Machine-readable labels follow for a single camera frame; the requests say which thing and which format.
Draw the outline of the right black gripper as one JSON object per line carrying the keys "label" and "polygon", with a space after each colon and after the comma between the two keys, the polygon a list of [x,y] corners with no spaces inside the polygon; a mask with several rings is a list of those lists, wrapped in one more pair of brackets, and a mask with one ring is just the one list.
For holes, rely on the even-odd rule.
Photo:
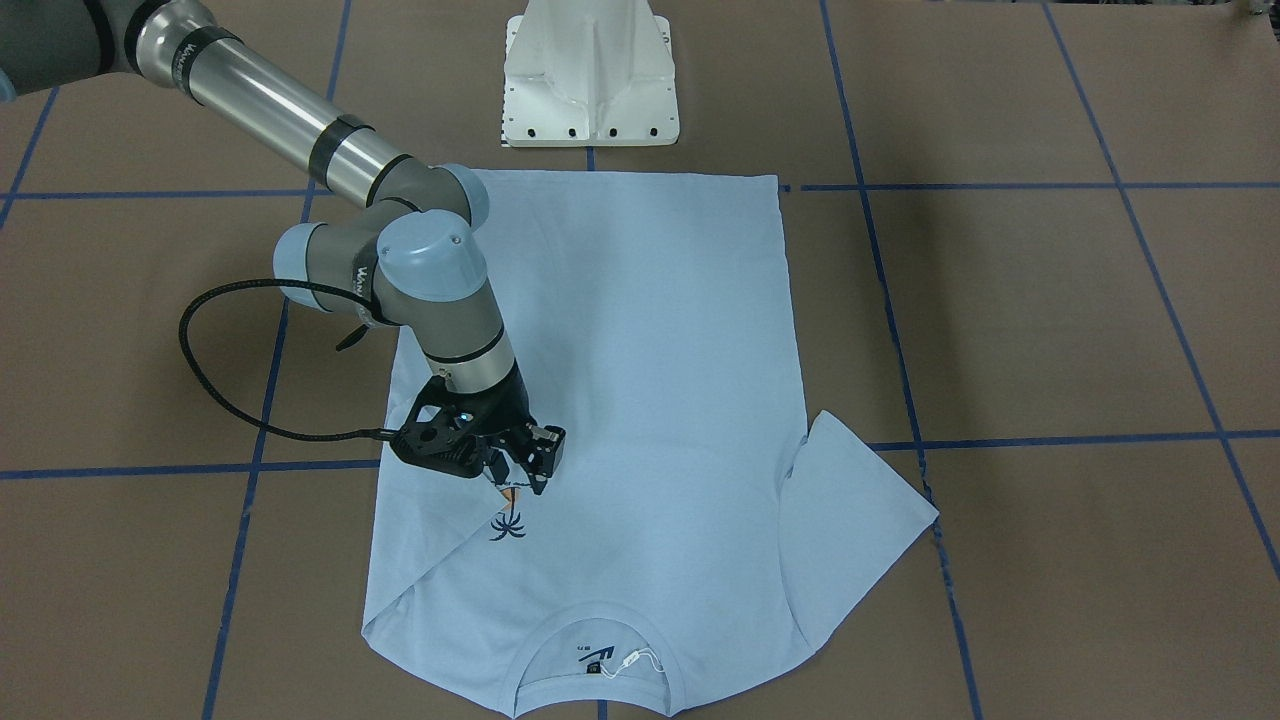
{"label": "right black gripper", "polygon": [[[498,386],[480,393],[445,391],[444,405],[452,407],[452,416],[461,418],[467,413],[474,418],[463,424],[462,436],[451,443],[448,457],[454,462],[468,462],[477,454],[480,439],[492,447],[502,439],[506,442],[502,448],[525,470],[531,492],[543,495],[559,466],[566,430],[554,425],[535,425],[520,370],[512,370]],[[495,488],[511,487],[506,452],[488,451],[486,477]]]}

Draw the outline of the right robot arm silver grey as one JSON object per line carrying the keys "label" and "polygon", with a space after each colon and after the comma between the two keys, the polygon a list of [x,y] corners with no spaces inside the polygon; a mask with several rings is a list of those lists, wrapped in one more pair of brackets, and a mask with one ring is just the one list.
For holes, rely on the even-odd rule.
{"label": "right robot arm silver grey", "polygon": [[[298,442],[375,439],[404,464],[499,488],[543,493],[561,461],[564,430],[539,424],[475,231],[490,199],[468,168],[431,167],[369,123],[250,49],[200,1],[5,1],[3,100],[129,72],[227,119],[360,206],[344,224],[289,228],[270,279],[237,281],[192,300],[179,345],[197,382],[229,414]],[[189,343],[195,314],[223,295],[274,287],[292,302],[348,313],[369,331],[403,327],[429,377],[393,428],[307,434],[252,416],[204,373]]]}

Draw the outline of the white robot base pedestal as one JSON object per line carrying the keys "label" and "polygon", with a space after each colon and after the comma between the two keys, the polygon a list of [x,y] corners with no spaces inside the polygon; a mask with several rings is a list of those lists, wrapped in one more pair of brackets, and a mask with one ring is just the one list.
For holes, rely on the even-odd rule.
{"label": "white robot base pedestal", "polygon": [[671,24],[650,3],[530,1],[504,41],[506,147],[678,142]]}

